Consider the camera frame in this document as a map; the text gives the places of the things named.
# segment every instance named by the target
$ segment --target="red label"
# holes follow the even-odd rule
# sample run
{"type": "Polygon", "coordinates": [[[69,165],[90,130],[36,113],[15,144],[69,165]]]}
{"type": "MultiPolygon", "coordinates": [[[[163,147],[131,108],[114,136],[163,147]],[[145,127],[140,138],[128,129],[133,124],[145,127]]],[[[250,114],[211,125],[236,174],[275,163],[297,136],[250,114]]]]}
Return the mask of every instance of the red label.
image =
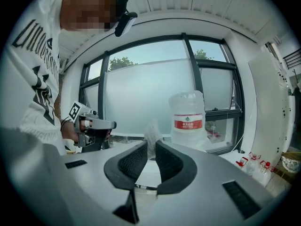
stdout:
{"type": "Polygon", "coordinates": [[[183,122],[183,121],[174,121],[174,127],[183,130],[192,130],[202,128],[202,120],[183,122]]]}

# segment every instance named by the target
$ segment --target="bowl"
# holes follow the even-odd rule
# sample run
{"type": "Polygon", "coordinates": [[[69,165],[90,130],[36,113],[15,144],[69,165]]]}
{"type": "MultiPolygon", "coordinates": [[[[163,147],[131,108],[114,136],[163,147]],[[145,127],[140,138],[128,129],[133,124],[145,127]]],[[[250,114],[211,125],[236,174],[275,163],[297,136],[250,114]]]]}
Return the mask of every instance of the bowl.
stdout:
{"type": "Polygon", "coordinates": [[[281,157],[284,168],[291,172],[297,173],[301,169],[301,153],[284,153],[281,157]]]}

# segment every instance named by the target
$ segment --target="floor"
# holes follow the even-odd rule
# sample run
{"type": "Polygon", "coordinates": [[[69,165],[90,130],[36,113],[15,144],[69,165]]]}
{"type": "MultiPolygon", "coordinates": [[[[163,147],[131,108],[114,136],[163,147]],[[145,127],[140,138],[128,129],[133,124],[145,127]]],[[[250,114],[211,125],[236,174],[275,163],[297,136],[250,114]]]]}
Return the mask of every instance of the floor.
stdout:
{"type": "Polygon", "coordinates": [[[273,197],[277,197],[280,193],[285,190],[289,190],[291,185],[286,182],[283,178],[273,173],[272,178],[265,187],[267,191],[269,191],[273,197]]]}

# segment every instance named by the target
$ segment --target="white t-shirt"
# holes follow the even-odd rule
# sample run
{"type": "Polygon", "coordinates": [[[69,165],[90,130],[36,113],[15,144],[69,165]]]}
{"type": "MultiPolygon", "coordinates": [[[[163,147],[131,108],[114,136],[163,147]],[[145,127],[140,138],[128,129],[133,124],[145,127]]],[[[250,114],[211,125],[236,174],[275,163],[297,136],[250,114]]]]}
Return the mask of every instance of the white t-shirt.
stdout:
{"type": "Polygon", "coordinates": [[[1,126],[19,128],[66,154],[58,95],[62,0],[34,0],[15,25],[1,58],[1,126]]]}

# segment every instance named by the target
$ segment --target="hand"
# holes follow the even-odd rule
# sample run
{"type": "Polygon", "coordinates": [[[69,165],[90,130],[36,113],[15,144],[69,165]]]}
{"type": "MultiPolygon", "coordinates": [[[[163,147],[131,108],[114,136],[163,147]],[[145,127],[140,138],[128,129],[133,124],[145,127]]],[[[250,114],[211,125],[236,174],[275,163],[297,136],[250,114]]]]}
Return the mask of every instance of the hand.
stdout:
{"type": "MultiPolygon", "coordinates": [[[[85,128],[86,128],[85,121],[84,120],[80,121],[80,124],[79,124],[80,131],[84,131],[85,128]]],[[[111,133],[111,130],[108,130],[107,135],[105,137],[105,141],[107,141],[108,138],[110,137],[110,133],[111,133]]],[[[79,135],[75,132],[73,122],[71,122],[71,121],[67,122],[64,125],[63,131],[62,131],[62,136],[63,136],[63,139],[71,139],[74,142],[79,142],[79,135]]]]}

